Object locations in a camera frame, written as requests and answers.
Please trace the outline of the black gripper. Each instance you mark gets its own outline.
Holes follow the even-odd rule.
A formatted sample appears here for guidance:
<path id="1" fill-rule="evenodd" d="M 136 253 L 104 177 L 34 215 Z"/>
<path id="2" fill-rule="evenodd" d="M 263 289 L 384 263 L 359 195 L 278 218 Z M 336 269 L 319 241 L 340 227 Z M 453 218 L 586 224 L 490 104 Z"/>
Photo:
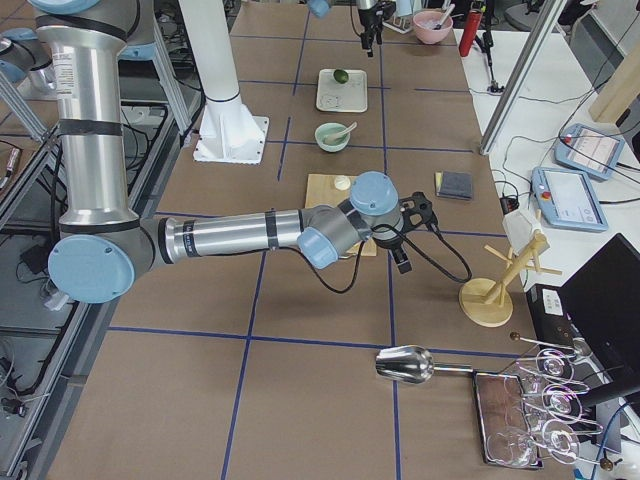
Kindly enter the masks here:
<path id="1" fill-rule="evenodd" d="M 373 43 L 375 40 L 374 30 L 381 24 L 382 9 L 379 7 L 371 7 L 368 9 L 358 8 L 358 17 L 363 27 L 361 33 L 362 49 L 368 57 L 373 56 Z"/>
<path id="2" fill-rule="evenodd" d="M 371 227 L 375 244 L 380 248 L 390 250 L 400 274 L 406 274 L 412 270 L 411 262 L 401 247 L 403 239 L 400 234 L 403 232 L 403 227 L 403 220 L 399 220 L 395 225 L 387 222 Z"/>

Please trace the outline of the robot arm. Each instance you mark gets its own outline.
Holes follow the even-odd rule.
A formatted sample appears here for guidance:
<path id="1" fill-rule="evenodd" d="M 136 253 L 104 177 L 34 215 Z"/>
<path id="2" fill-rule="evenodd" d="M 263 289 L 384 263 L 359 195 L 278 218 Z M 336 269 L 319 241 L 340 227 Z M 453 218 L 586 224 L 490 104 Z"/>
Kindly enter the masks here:
<path id="1" fill-rule="evenodd" d="M 181 260 L 291 250 L 313 270 L 374 241 L 397 258 L 410 230 L 407 202 L 380 172 L 359 175 L 337 206 L 320 205 L 179 221 L 159 214 L 153 169 L 142 209 L 129 197 L 119 59 L 153 18 L 139 1 L 36 1 L 36 29 L 52 54 L 67 208 L 48 257 L 55 286 L 71 299 L 108 303 L 144 274 Z"/>
<path id="2" fill-rule="evenodd" d="M 315 17 L 323 18 L 332 8 L 333 1 L 310 0 L 306 2 L 306 5 Z M 357 9 L 362 31 L 356 31 L 354 19 L 351 19 L 351 24 L 361 42 L 362 49 L 371 58 L 374 44 L 382 44 L 383 22 L 394 13 L 395 4 L 388 1 L 357 0 L 355 1 L 355 8 Z"/>

